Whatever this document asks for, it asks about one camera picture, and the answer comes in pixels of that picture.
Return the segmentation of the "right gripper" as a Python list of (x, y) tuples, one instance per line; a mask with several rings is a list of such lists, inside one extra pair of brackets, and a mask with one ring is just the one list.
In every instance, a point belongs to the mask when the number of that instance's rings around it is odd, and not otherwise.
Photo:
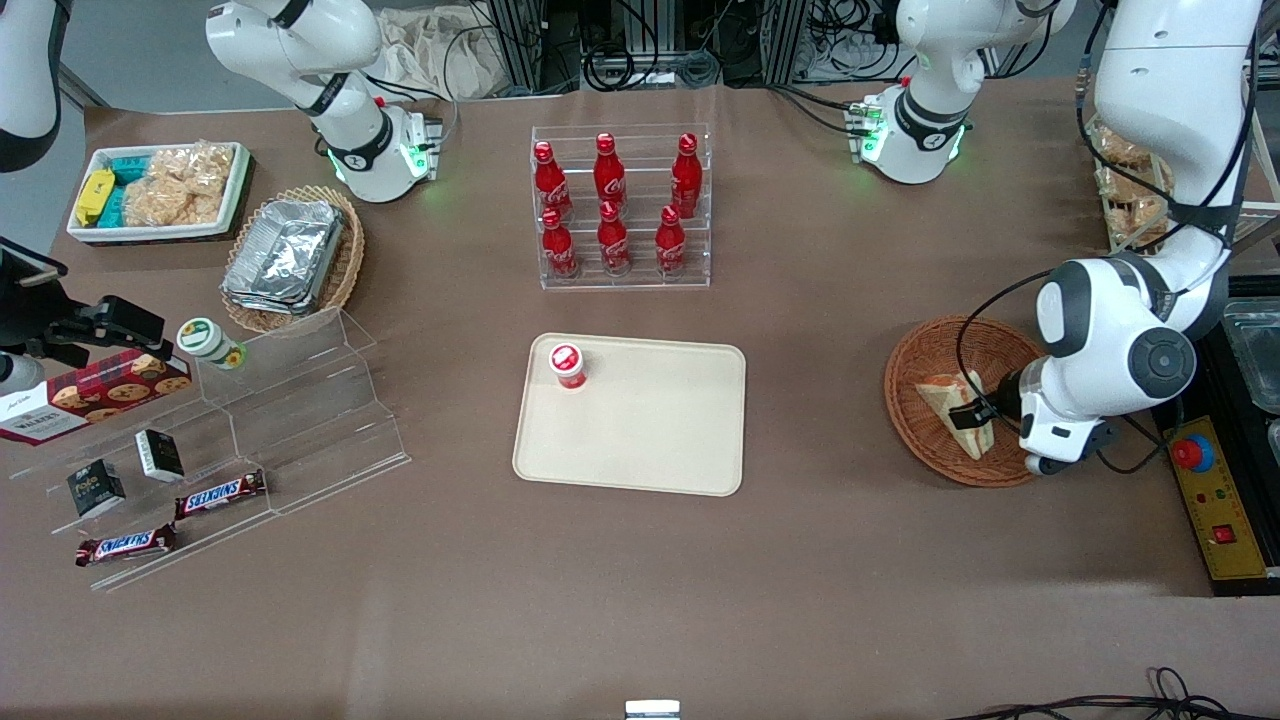
[(1, 263), (1, 347), (10, 354), (86, 368), (90, 351), (81, 342), (160, 350), (166, 343), (161, 316), (118, 296), (88, 307), (88, 322), (70, 315), (61, 287), (65, 264), (4, 240)]

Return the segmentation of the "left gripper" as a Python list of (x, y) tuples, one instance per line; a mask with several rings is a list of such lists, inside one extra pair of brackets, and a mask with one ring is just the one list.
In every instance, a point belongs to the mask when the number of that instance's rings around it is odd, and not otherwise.
[(982, 380), (978, 398), (950, 409), (956, 430), (974, 430), (1004, 418), (1021, 420), (1019, 445), (1037, 456), (1082, 456), (1089, 437), (1089, 416), (1065, 391), (1056, 357), (1038, 357), (998, 380)]

